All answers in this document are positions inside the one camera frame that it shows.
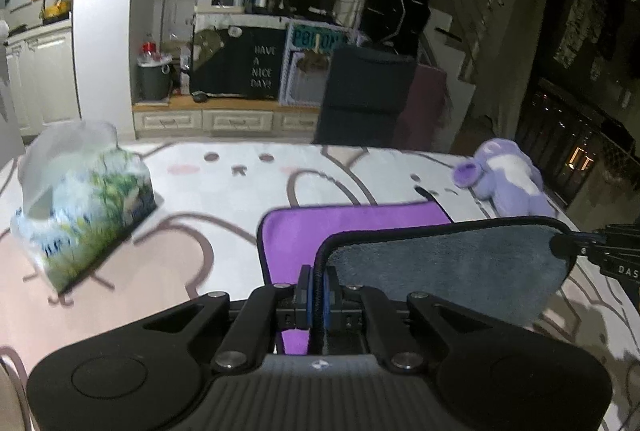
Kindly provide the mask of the dark folded chair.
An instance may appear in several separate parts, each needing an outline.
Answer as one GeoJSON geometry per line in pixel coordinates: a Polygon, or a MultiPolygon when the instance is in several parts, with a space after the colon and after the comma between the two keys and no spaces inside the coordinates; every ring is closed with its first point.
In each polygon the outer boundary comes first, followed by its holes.
{"type": "Polygon", "coordinates": [[[314,143],[389,147],[416,73],[416,60],[341,44],[333,54],[314,143]]]}

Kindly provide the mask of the purple plush toy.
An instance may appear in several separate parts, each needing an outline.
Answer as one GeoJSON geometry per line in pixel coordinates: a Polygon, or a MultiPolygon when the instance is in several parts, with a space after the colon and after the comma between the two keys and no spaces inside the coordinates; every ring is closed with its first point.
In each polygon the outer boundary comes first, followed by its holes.
{"type": "Polygon", "coordinates": [[[480,144],[471,158],[454,167],[452,182],[491,202],[499,217],[554,217],[540,171],[514,141],[480,144]]]}

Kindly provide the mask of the black hanging jacket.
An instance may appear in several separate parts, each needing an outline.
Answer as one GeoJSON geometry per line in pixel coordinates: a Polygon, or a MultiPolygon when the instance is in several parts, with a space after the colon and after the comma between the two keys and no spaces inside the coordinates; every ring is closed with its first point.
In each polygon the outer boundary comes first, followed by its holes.
{"type": "Polygon", "coordinates": [[[430,0],[366,0],[360,20],[376,50],[415,58],[431,15],[430,0]]]}

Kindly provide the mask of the maroon panel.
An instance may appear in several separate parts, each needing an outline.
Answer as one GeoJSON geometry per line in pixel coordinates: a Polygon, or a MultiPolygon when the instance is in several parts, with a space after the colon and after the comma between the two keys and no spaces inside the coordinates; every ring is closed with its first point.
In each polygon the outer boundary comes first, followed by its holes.
{"type": "Polygon", "coordinates": [[[447,100],[447,74],[437,67],[416,66],[406,105],[396,122],[393,147],[429,151],[447,100]]]}

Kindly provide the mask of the teal lettered sign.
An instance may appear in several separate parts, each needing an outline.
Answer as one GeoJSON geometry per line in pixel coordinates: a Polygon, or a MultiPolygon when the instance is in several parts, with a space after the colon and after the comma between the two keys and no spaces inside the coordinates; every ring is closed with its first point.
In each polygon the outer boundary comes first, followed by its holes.
{"type": "Polygon", "coordinates": [[[329,55],[348,41],[346,30],[337,28],[294,24],[291,27],[291,46],[297,51],[311,51],[329,55]]]}

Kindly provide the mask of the purple and grey towel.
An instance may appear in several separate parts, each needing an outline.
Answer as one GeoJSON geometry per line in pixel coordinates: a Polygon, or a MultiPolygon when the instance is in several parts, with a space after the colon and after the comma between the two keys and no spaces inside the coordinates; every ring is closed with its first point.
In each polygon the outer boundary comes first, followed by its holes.
{"type": "Polygon", "coordinates": [[[402,301],[424,291],[516,326],[532,324],[575,265],[553,255],[570,229],[551,217],[456,222],[433,196],[414,203],[274,209],[257,248],[268,284],[298,280],[304,266],[333,266],[343,284],[402,301]]]}

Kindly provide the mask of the bunny print tablecloth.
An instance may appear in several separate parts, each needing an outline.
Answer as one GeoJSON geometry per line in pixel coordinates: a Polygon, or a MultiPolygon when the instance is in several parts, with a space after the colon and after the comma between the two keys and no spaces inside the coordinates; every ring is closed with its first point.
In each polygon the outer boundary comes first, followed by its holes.
{"type": "Polygon", "coordinates": [[[277,143],[137,144],[157,210],[68,295],[55,295],[8,229],[1,233],[1,414],[30,429],[24,388],[40,359],[212,290],[262,284],[256,236],[277,208],[420,202],[452,220],[495,213],[454,186],[452,155],[277,143]]]}

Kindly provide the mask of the white drawer cabinet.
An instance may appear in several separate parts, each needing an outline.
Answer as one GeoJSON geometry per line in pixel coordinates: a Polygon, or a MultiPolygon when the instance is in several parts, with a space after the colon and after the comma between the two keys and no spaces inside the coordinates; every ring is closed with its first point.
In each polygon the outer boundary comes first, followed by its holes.
{"type": "Polygon", "coordinates": [[[134,112],[137,136],[289,136],[314,133],[317,110],[157,110],[134,112]]]}

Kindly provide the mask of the black have a nice day cloth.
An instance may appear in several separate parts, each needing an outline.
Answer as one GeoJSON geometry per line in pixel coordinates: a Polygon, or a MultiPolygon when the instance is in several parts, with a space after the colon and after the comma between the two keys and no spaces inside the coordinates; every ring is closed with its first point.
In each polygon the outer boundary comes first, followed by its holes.
{"type": "Polygon", "coordinates": [[[211,98],[274,101],[286,31],[230,26],[194,32],[190,90],[211,98]]]}

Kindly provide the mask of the white kitchen cabinet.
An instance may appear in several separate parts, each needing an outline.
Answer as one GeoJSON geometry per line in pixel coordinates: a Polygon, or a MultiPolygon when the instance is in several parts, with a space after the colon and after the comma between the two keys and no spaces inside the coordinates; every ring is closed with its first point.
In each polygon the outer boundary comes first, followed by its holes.
{"type": "Polygon", "coordinates": [[[70,20],[10,37],[6,62],[23,138],[80,118],[70,20]]]}

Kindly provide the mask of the green floral tissue pack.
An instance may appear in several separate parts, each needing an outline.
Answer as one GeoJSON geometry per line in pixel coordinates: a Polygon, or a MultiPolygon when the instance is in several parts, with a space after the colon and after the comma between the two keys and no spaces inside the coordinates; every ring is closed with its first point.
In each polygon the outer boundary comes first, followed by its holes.
{"type": "Polygon", "coordinates": [[[17,167],[22,206],[12,235],[53,291],[70,291],[156,209],[142,157],[106,121],[47,128],[17,167]]]}

